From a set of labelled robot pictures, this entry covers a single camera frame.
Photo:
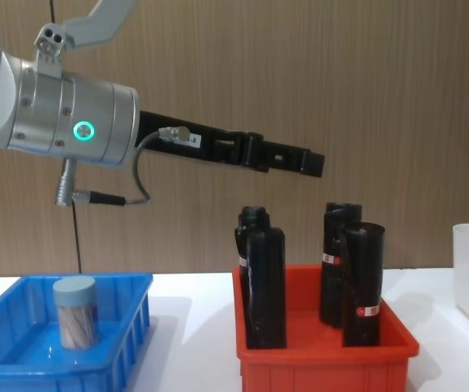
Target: blue plastic bin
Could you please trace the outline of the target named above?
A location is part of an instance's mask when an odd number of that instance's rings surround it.
[[[60,346],[53,283],[67,275],[21,278],[0,296],[0,392],[119,392],[150,317],[151,274],[95,274],[100,343]]]

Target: gray lid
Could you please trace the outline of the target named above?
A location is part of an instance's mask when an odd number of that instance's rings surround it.
[[[58,306],[84,306],[96,303],[96,283],[91,276],[70,276],[53,284]]]

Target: white table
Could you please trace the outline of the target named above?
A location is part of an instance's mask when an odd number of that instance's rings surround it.
[[[0,278],[0,294],[15,278]],[[383,296],[420,343],[408,392],[469,392],[469,318],[453,301],[452,269],[396,269]],[[134,392],[241,392],[230,274],[155,275],[148,350]]]

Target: wire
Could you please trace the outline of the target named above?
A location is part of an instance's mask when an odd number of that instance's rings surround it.
[[[133,200],[127,200],[126,204],[131,205],[131,204],[146,204],[149,202],[151,199],[150,194],[147,193],[147,190],[145,190],[142,180],[140,179],[140,176],[138,175],[138,160],[140,158],[140,154],[142,150],[153,140],[156,140],[160,137],[160,131],[155,131],[153,133],[150,133],[148,136],[146,136],[140,144],[136,147],[135,153],[133,154],[133,164],[132,164],[132,174],[133,174],[133,180],[135,181],[136,187],[142,194],[142,198],[138,199],[133,199]]]

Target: black cylinder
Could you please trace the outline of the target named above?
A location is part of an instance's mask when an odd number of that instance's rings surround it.
[[[278,228],[253,230],[247,237],[250,349],[287,346],[285,237]]]
[[[246,336],[251,341],[251,331],[248,328],[248,299],[249,299],[249,272],[247,256],[248,233],[252,230],[269,229],[270,218],[264,207],[244,207],[238,215],[238,227],[234,229],[234,239],[239,254],[240,284],[242,286],[243,313],[246,320]]]
[[[324,254],[319,317],[333,327],[342,327],[343,272],[340,230],[347,223],[360,222],[359,204],[327,203],[324,215]]]
[[[384,233],[374,223],[342,229],[344,346],[380,344]]]

